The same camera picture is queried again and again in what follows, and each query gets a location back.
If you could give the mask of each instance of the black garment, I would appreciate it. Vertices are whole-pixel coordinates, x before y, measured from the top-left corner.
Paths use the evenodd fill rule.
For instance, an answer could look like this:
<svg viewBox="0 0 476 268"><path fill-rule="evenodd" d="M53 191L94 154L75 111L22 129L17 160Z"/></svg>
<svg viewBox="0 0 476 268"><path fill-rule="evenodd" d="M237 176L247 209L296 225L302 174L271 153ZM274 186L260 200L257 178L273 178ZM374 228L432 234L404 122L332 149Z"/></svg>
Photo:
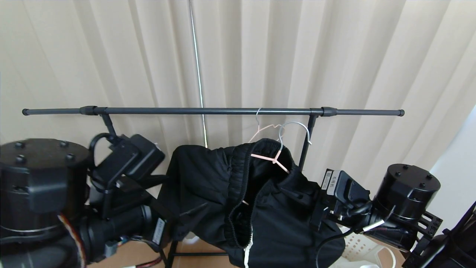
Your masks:
<svg viewBox="0 0 476 268"><path fill-rule="evenodd" d="M319 187L301 174L288 149L283 148L278 160L289 174L250 156L274 157L279 147L270 139L216 150L180 146L167 171L174 179L163 184L158 199L175 213L209 202L207 215L192 231L225 250L235 266L244 267L243 249L253 230L250 268L315 268L317 245L341 232L332 222L322 224L320 232L312 231L311 208L281 192L285 188L311 194ZM343 239L327 243L319 253L319 268L334 263L344 248Z"/></svg>

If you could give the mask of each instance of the curtain fold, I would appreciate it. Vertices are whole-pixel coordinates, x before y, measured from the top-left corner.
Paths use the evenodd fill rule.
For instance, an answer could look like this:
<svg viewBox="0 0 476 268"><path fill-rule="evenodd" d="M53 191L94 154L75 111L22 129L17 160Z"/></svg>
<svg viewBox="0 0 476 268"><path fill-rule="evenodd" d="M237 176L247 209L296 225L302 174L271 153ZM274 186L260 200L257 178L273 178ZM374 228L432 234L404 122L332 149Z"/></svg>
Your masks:
<svg viewBox="0 0 476 268"><path fill-rule="evenodd" d="M200 107L198 61L205 107L405 109L317 119L304 174L321 181L326 168L344 169L374 193L390 164L431 169L476 104L474 14L474 1L1 1L1 142L87 145L106 131L98 117L23 108ZM119 134L142 134L168 156L203 145L199 115L111 118ZM210 148L247 142L258 126L250 115L205 119ZM304 133L284 131L296 162Z"/></svg>

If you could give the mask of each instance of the brown floor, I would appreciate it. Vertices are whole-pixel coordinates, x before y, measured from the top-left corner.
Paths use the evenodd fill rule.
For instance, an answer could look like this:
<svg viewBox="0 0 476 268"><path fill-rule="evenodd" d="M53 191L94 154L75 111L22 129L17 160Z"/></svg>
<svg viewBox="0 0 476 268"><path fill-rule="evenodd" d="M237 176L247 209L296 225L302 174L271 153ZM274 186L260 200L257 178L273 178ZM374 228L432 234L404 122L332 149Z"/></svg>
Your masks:
<svg viewBox="0 0 476 268"><path fill-rule="evenodd" d="M193 245L185 245L179 243L177 246L178 252L220 252L210 244L199 240ZM88 268L121 268L126 266L137 265L143 262L154 260L159 254L155 253L144 243L130 241L119 247L118 252L102 262L89 265ZM235 268L231 265L227 256L213 256L213 257L175 257L173 268ZM159 263L154 268L164 268L164 264Z"/></svg>

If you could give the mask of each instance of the cylindrical motor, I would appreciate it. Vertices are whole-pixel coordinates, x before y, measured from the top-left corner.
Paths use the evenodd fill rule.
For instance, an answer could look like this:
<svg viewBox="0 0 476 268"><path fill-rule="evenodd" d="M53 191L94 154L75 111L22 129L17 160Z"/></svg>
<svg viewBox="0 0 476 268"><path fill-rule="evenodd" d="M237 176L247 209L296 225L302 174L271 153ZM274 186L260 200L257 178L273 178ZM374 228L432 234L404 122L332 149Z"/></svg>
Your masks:
<svg viewBox="0 0 476 268"><path fill-rule="evenodd" d="M427 170L414 165L393 164L374 199L375 209L391 218L416 223L440 189L440 182Z"/></svg>
<svg viewBox="0 0 476 268"><path fill-rule="evenodd" d="M55 139L0 147L1 243L31 242L64 232L58 212L72 222L86 200L87 148Z"/></svg>

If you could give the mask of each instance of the clothes rail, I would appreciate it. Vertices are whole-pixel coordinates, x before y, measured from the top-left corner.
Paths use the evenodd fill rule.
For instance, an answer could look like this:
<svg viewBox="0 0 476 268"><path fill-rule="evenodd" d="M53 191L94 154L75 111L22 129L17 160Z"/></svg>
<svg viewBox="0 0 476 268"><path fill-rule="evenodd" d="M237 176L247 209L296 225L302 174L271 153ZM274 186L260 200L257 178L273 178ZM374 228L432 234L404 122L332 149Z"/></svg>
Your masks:
<svg viewBox="0 0 476 268"><path fill-rule="evenodd" d="M65 109L23 109L24 115L34 114L83 114L83 115L99 115L102 117L110 134L116 135L112 124L110 114L226 114L226 115L307 115L309 121L307 128L309 130L309 138L311 138L316 119L321 117L329 117L334 115L390 115L403 116L404 110L360 110L360 109L336 109L332 107L321 108L115 108L115 107L97 107L84 106L81 108L65 108ZM301 156L299 159L299 169L302 171L304 161L306 160L309 143L304 137ZM170 245L169 255L165 268L172 268L174 257L187 256L227 256L225 252L177 252L178 241L172 241Z"/></svg>

